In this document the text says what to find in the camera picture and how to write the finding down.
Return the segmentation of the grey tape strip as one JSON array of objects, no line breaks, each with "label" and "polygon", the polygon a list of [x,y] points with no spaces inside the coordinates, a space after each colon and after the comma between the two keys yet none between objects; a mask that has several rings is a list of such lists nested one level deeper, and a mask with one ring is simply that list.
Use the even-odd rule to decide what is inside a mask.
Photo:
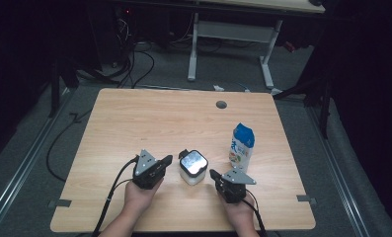
[{"label": "grey tape strip", "polygon": [[49,208],[56,208],[58,206],[62,206],[62,207],[69,207],[71,204],[72,200],[69,199],[57,199],[57,200],[51,200],[48,203],[48,207]]},{"label": "grey tape strip", "polygon": [[299,202],[308,202],[311,205],[317,204],[317,200],[309,195],[297,195],[296,197]]}]

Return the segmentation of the desk with white metal legs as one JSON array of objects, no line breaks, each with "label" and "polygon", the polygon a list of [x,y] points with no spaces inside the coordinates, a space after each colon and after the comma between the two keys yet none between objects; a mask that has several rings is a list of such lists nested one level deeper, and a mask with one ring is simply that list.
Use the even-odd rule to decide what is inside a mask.
[{"label": "desk with white metal legs", "polygon": [[135,7],[191,11],[192,49],[188,80],[195,81],[199,38],[266,43],[260,60],[268,89],[274,88],[269,60],[284,18],[322,17],[325,7],[312,0],[119,0]]}]

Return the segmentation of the person's left hand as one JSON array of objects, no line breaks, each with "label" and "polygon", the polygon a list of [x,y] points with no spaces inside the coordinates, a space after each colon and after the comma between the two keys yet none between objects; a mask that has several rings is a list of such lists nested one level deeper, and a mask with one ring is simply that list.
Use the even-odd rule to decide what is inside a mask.
[{"label": "person's left hand", "polygon": [[151,205],[152,200],[163,183],[161,179],[151,190],[144,190],[134,182],[129,182],[125,186],[124,204],[122,213],[127,216],[139,217]]}]

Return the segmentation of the metal floor rail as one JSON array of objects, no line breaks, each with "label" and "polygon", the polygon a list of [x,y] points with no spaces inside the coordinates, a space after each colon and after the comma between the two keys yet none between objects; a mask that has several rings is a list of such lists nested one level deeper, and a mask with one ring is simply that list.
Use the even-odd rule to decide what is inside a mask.
[{"label": "metal floor rail", "polygon": [[309,116],[314,130],[320,140],[320,143],[325,152],[326,161],[328,163],[329,172],[333,179],[334,185],[338,191],[344,210],[350,220],[355,237],[370,237],[368,229],[362,219],[361,213],[357,207],[355,198],[351,192],[350,187],[342,173],[342,170],[337,162],[336,155],[332,146],[327,138],[324,137],[319,127],[318,115],[314,109],[306,108],[307,115]]},{"label": "metal floor rail", "polygon": [[69,105],[75,89],[63,89],[61,103],[53,117],[45,92],[17,126],[17,131],[0,154],[0,225],[17,198],[25,181],[39,160],[42,150],[63,110]]}]

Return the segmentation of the black metal stand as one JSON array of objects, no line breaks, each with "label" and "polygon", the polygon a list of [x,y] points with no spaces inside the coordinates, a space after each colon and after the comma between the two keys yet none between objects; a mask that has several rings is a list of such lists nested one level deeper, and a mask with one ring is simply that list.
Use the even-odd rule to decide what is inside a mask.
[{"label": "black metal stand", "polygon": [[66,58],[56,58],[51,64],[51,103],[49,113],[51,118],[55,117],[60,105],[60,80],[63,80],[67,88],[76,89],[79,85],[75,68]]},{"label": "black metal stand", "polygon": [[327,122],[330,115],[331,89],[332,83],[330,79],[316,78],[277,93],[274,95],[274,99],[280,100],[292,94],[304,93],[305,98],[303,99],[303,104],[305,107],[320,106],[318,129],[324,138],[328,138]]}]

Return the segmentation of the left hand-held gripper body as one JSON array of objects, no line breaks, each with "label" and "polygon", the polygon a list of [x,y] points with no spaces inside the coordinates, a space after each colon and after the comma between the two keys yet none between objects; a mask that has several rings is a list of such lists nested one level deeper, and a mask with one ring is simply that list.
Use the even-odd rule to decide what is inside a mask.
[{"label": "left hand-held gripper body", "polygon": [[166,169],[155,170],[158,160],[145,149],[140,152],[137,164],[133,168],[132,181],[141,189],[151,190],[165,176]]}]

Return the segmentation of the person's right hand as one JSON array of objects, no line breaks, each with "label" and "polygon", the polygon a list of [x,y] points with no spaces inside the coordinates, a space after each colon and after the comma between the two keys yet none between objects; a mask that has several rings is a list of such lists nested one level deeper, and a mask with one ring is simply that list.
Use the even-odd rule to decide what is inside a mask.
[{"label": "person's right hand", "polygon": [[239,203],[227,203],[222,196],[218,197],[225,209],[227,219],[234,230],[255,229],[254,211],[250,207],[250,205],[254,204],[252,197],[246,195],[246,202],[241,201]]}]

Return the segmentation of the white and blue pouch bag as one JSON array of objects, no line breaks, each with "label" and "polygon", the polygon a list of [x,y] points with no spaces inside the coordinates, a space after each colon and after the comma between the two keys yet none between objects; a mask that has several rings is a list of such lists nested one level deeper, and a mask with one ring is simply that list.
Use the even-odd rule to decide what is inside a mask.
[{"label": "white and blue pouch bag", "polygon": [[233,168],[247,172],[254,145],[253,130],[243,123],[238,123],[233,129],[229,150],[229,160]]}]

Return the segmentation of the glass jar with black lid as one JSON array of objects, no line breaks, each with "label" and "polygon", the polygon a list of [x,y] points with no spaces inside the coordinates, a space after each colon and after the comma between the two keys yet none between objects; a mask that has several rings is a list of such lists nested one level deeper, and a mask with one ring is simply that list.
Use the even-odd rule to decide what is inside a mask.
[{"label": "glass jar with black lid", "polygon": [[179,160],[180,176],[188,185],[194,186],[205,177],[208,161],[197,150],[183,150]]}]

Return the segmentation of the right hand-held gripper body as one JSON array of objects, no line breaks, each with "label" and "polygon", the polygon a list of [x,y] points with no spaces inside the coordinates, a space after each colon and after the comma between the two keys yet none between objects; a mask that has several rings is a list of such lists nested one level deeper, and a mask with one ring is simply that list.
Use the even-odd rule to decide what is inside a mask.
[{"label": "right hand-held gripper body", "polygon": [[227,203],[238,203],[246,196],[246,186],[255,185],[257,182],[242,170],[232,168],[224,174],[220,174],[222,185],[216,185],[218,193]]}]

